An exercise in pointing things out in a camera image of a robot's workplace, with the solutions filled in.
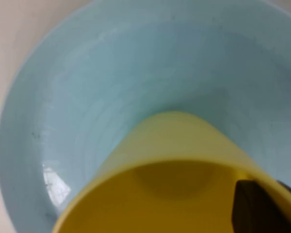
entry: white countertop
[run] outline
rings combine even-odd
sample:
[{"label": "white countertop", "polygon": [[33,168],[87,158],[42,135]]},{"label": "white countertop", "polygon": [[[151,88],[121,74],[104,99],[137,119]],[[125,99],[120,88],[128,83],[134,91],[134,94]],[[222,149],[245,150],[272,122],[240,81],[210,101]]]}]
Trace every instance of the white countertop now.
[{"label": "white countertop", "polygon": [[[0,0],[0,110],[30,50],[56,23],[90,0]],[[273,0],[291,12],[291,0]],[[0,195],[0,233],[14,233]]]}]

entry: white surface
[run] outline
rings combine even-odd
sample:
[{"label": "white surface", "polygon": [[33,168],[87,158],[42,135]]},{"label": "white surface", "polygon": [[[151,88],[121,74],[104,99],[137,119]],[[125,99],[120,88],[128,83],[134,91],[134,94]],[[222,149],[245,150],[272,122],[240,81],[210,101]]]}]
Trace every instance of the white surface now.
[{"label": "white surface", "polygon": [[[11,80],[33,46],[89,0],[0,0],[0,109]],[[291,11],[291,0],[274,0]],[[0,233],[13,233],[0,196]]]}]

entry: yellow cup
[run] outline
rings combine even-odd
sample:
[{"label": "yellow cup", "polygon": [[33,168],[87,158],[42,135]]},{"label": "yellow cup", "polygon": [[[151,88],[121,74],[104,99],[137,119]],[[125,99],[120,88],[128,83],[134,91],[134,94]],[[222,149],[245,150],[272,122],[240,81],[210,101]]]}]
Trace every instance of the yellow cup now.
[{"label": "yellow cup", "polygon": [[152,116],[114,149],[54,233],[232,233],[238,180],[254,180],[291,222],[291,193],[204,120]]}]

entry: bowl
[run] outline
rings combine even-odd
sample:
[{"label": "bowl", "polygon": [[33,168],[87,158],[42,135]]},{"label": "bowl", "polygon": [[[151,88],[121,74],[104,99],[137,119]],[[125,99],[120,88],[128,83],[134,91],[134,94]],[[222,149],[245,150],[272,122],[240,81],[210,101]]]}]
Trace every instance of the bowl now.
[{"label": "bowl", "polygon": [[291,15],[259,0],[104,0],[57,26],[0,119],[17,232],[51,232],[127,132],[168,110],[208,121],[291,186]]}]

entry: black object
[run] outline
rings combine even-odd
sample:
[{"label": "black object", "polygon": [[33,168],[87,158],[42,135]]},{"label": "black object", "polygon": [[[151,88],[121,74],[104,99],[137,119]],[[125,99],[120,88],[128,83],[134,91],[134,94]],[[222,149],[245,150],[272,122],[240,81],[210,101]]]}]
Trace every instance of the black object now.
[{"label": "black object", "polygon": [[289,221],[255,181],[236,183],[232,224],[234,233],[291,233]]}]

